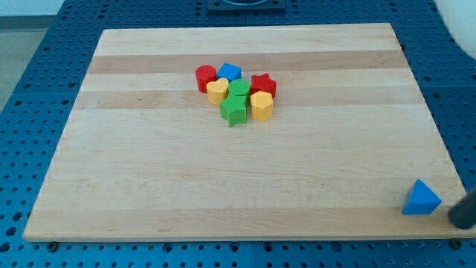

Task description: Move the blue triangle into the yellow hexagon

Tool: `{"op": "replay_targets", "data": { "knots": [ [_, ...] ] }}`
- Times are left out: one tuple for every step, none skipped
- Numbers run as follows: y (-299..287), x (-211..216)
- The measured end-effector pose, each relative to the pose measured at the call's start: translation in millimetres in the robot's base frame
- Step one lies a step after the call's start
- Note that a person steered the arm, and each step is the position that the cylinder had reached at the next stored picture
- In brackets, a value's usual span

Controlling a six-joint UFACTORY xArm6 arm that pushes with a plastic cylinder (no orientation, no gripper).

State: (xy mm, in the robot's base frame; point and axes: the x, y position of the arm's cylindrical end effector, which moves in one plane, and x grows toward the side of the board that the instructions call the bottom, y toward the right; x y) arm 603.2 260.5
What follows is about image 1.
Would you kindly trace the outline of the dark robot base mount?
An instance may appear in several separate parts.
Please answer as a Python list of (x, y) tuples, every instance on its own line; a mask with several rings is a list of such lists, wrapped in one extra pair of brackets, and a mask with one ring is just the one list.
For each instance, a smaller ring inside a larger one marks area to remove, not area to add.
[(206, 0), (207, 12), (284, 11), (286, 0)]

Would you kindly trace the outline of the dark cylindrical pusher tip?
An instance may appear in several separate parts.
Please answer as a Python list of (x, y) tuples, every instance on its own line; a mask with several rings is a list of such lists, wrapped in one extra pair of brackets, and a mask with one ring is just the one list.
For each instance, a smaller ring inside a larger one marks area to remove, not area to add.
[(458, 229), (470, 229), (475, 225), (475, 188), (451, 207), (448, 219)]

